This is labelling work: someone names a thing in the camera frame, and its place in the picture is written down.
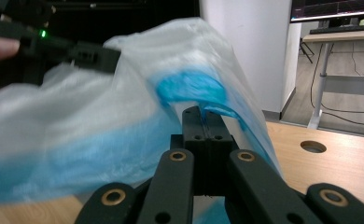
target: monitor screen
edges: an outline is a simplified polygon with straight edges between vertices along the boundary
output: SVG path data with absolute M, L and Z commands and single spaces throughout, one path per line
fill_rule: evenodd
M 364 17 L 364 0 L 292 0 L 291 22 Z

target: white wall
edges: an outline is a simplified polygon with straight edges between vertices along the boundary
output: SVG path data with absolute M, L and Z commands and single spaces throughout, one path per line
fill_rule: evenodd
M 287 99 L 296 86 L 296 70 L 298 69 L 299 42 L 301 38 L 301 23 L 289 25 L 287 35 L 287 53 L 284 70 L 284 92 L 282 105 L 287 103 Z
M 261 109 L 277 113 L 294 88 L 285 86 L 295 78 L 285 74 L 290 5 L 291 0 L 201 0 L 202 18 L 232 43 Z

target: floor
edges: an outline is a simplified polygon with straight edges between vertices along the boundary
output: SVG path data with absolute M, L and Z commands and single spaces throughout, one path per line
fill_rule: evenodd
M 309 47 L 315 54 L 310 55 L 313 63 L 310 63 L 300 51 L 296 93 L 282 117 L 282 122 L 306 126 L 313 113 L 311 98 L 314 104 L 325 46 L 322 48 L 319 62 L 321 44 L 309 44 Z M 314 72 L 315 79 L 311 88 Z M 327 74 L 364 76 L 364 41 L 334 44 L 329 56 Z M 322 103 L 322 111 L 326 114 L 322 115 L 318 129 L 364 136 L 364 113 L 362 113 L 364 112 L 364 95 L 325 92 Z

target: wooden table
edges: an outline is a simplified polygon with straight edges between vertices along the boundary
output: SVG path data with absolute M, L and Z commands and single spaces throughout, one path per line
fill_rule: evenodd
M 285 124 L 267 123 L 269 135 L 286 182 L 305 193 L 314 183 L 327 182 L 347 189 L 364 202 L 364 138 Z M 327 150 L 308 152 L 303 141 L 316 141 Z M 75 222 L 82 204 L 75 197 L 43 203 L 0 206 L 0 224 Z
M 325 52 L 322 62 L 322 70 L 319 79 L 319 86 L 316 94 L 315 109 L 311 116 L 308 128 L 317 129 L 321 119 L 322 95 L 325 92 L 337 92 L 346 94 L 364 95 L 363 76 L 328 76 L 327 66 L 330 54 L 330 44 L 340 41 L 364 40 L 364 31 L 344 32 L 321 35 L 307 35 L 303 42 L 324 43 Z

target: translucent plastic bag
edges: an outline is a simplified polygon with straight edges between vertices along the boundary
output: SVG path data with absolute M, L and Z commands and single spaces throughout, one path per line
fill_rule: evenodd
M 262 112 L 231 48 L 200 19 L 105 43 L 114 76 L 61 64 L 41 87 L 0 90 L 0 202 L 45 200 L 153 175 L 188 102 L 237 118 L 279 171 Z

